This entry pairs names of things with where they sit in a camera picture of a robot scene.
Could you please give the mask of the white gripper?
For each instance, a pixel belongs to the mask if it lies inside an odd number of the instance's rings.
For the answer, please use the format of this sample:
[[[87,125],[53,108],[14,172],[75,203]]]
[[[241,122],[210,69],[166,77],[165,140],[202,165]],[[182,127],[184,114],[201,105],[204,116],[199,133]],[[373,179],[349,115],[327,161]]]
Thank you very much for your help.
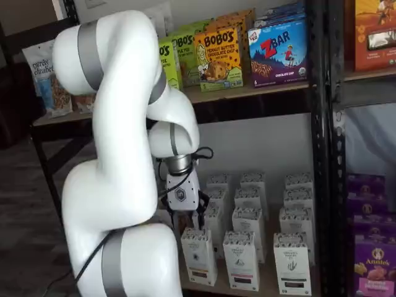
[[[167,194],[171,222],[174,231],[180,231],[179,212],[193,211],[195,230],[204,226],[204,213],[207,208],[207,195],[200,191],[197,173],[192,171],[188,178]]]

